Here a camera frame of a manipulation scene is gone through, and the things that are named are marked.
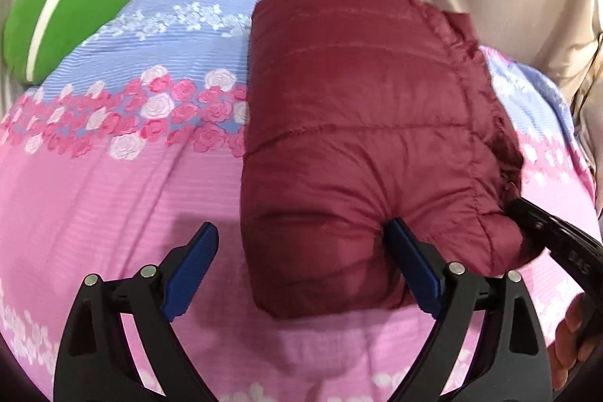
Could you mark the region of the person's right hand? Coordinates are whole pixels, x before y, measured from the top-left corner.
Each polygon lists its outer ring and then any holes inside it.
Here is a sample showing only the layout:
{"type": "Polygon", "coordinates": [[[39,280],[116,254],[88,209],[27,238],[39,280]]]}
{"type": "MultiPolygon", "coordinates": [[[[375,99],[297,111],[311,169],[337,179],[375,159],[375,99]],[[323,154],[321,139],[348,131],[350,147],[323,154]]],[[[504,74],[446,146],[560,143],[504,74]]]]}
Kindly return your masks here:
{"type": "Polygon", "coordinates": [[[569,304],[563,320],[555,330],[555,339],[548,347],[552,387],[561,390],[567,383],[569,372],[577,362],[586,361],[592,352],[602,342],[602,336],[597,335],[579,342],[579,330],[584,321],[584,295],[575,297],[569,304]]]}

